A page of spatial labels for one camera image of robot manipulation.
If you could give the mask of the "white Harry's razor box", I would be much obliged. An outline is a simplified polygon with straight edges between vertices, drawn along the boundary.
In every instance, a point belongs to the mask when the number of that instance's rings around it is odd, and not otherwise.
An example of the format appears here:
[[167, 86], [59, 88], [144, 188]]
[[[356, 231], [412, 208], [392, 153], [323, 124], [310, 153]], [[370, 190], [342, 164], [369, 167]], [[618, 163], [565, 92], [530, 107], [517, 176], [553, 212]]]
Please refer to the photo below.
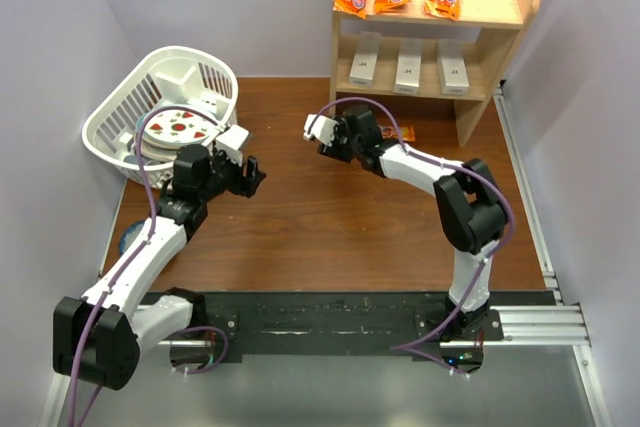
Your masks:
[[349, 73], [350, 85], [366, 88], [373, 85], [381, 38], [382, 35], [376, 32], [359, 34]]

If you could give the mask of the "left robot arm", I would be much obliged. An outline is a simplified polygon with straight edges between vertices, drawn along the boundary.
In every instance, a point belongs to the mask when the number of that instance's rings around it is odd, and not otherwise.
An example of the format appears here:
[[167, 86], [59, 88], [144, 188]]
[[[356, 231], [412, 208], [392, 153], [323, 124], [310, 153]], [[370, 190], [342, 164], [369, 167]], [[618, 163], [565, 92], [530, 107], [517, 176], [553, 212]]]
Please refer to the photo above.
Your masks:
[[211, 330], [206, 301], [196, 292], [171, 288], [151, 306], [139, 306], [204, 223], [208, 202], [226, 192], [250, 198], [265, 177], [253, 156], [236, 161], [223, 149], [181, 148], [150, 217], [118, 262], [80, 298], [65, 297], [55, 307], [54, 371], [117, 391], [159, 342]]

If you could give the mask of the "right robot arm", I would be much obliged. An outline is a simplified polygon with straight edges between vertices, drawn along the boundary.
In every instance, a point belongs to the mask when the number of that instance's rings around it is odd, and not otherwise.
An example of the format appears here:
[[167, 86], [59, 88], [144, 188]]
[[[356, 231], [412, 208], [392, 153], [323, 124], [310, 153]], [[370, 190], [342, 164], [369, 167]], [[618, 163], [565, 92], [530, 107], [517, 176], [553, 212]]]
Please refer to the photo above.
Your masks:
[[487, 166], [436, 157], [408, 145], [391, 112], [377, 101], [347, 97], [351, 107], [329, 117], [310, 114], [303, 127], [307, 141], [319, 143], [318, 153], [362, 168], [381, 178], [413, 186], [436, 200], [445, 237], [454, 248], [454, 273], [448, 292], [448, 313], [423, 337], [396, 345], [409, 350], [448, 333], [469, 339], [481, 327], [489, 305], [489, 280], [495, 254], [515, 230], [513, 209]]

